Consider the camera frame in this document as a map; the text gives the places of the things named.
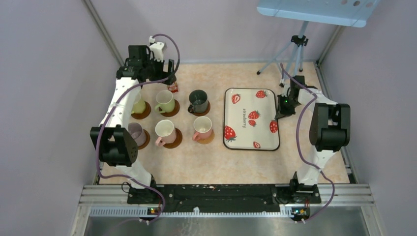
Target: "mug handle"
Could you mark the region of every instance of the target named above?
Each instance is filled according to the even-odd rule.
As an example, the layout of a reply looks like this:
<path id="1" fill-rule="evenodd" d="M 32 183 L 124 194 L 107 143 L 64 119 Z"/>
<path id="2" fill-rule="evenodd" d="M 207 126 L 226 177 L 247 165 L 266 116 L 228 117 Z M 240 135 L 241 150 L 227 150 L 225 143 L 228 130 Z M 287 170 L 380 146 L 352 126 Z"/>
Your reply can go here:
<path id="1" fill-rule="evenodd" d="M 193 141 L 198 141 L 198 140 L 200 140 L 201 138 L 200 137 L 198 137 L 198 132 L 196 131 L 195 133 L 194 133 L 194 135 L 193 135 Z"/>
<path id="2" fill-rule="evenodd" d="M 158 112 L 158 113 L 165 113 L 165 111 L 162 110 L 162 108 L 161 108 L 161 110 L 159 110 L 160 107 L 161 107 L 161 104 L 156 105 L 155 106 L 155 111 Z"/>
<path id="3" fill-rule="evenodd" d="M 189 113 L 194 113 L 194 110 L 193 110 L 193 105 L 190 105 L 190 106 L 188 107 L 188 112 L 189 112 Z"/>
<path id="4" fill-rule="evenodd" d="M 166 144 L 166 142 L 162 141 L 162 138 L 161 138 L 161 137 L 158 137 L 158 138 L 156 139 L 155 144 L 156 144 L 157 146 L 159 146 L 159 147 L 162 147 L 162 146 L 164 146 L 164 145 Z"/>

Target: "beige table surface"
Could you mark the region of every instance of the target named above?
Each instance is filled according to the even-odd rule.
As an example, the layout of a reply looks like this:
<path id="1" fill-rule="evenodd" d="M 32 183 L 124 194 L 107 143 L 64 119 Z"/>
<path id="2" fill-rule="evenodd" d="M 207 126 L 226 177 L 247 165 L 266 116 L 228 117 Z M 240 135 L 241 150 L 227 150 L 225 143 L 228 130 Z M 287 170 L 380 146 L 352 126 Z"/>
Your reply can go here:
<path id="1" fill-rule="evenodd" d="M 295 139 L 298 115 L 302 109 L 296 108 L 296 115 L 278 121 L 281 138 L 280 148 L 276 151 L 230 150 L 223 145 L 223 109 L 224 93 L 228 88 L 270 89 L 275 94 L 281 93 L 279 87 L 279 71 L 276 65 L 270 65 L 261 75 L 256 71 L 263 63 L 239 64 L 183 64 L 177 72 L 179 92 L 174 98 L 180 103 L 177 115 L 167 118 L 179 128 L 183 134 L 182 143 L 175 149 L 157 147 L 155 125 L 163 119 L 160 114 L 152 111 L 143 120 L 130 119 L 138 122 L 150 133 L 149 145 L 138 152 L 138 161 L 150 172 L 158 184 L 232 184 L 232 183 L 288 183 L 293 174 L 301 166 Z M 320 88 L 314 64 L 304 63 L 304 71 L 308 85 Z M 153 108 L 156 106 L 155 96 L 158 91 L 167 89 L 163 84 L 145 85 L 141 94 Z M 215 138 L 208 145 L 191 140 L 194 133 L 193 122 L 196 116 L 187 112 L 188 95 L 195 89 L 202 89 L 208 94 L 211 110 L 207 114 L 213 122 Z M 301 124 L 300 142 L 304 156 L 311 147 L 308 130 L 312 114 L 306 112 Z M 338 152 L 324 168 L 326 175 L 337 183 L 348 183 L 345 165 Z M 118 174 L 114 167 L 104 164 L 102 173 Z M 100 183 L 122 183 L 125 178 L 116 177 L 101 179 Z M 320 183 L 327 183 L 321 176 Z"/>

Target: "gray floor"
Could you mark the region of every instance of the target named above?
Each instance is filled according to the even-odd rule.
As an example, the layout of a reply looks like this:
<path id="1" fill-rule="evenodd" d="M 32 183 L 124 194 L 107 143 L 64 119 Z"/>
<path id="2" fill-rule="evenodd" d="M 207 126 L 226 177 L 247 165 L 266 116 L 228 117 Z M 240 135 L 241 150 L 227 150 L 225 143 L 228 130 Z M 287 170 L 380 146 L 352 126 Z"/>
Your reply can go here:
<path id="1" fill-rule="evenodd" d="M 289 218 L 161 218 L 150 226 L 126 218 L 91 217 L 85 236 L 367 236 L 359 207 L 328 208 L 313 221 L 294 224 Z"/>

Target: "gray wall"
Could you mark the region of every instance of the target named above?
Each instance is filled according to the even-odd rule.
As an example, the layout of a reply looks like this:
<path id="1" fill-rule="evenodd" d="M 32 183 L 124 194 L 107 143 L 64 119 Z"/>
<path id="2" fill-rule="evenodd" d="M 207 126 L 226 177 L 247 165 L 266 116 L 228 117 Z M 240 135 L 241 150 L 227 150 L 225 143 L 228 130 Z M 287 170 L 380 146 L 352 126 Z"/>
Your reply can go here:
<path id="1" fill-rule="evenodd" d="M 415 235 L 417 1 L 382 1 L 346 28 L 324 64 L 333 98 L 352 108 L 348 146 L 389 235 Z"/>
<path id="2" fill-rule="evenodd" d="M 0 1 L 0 235 L 67 235 L 118 66 L 80 0 Z"/>
<path id="3" fill-rule="evenodd" d="M 302 24 L 261 15 L 258 0 L 92 1 L 123 57 L 127 45 L 166 33 L 178 43 L 183 62 L 269 60 Z M 305 59 L 319 58 L 334 27 L 310 23 Z M 167 55 L 177 56 L 173 48 Z M 287 51 L 283 59 L 290 55 Z"/>

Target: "purple mug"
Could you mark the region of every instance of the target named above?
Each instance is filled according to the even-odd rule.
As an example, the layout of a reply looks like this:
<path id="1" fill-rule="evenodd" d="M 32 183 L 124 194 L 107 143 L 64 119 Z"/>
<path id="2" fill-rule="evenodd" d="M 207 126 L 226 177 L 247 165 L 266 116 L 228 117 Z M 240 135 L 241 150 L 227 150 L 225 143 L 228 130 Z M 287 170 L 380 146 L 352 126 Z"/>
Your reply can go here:
<path id="1" fill-rule="evenodd" d="M 138 123 L 130 123 L 127 127 L 130 136 L 135 140 L 138 147 L 146 142 L 146 134 L 142 126 Z"/>

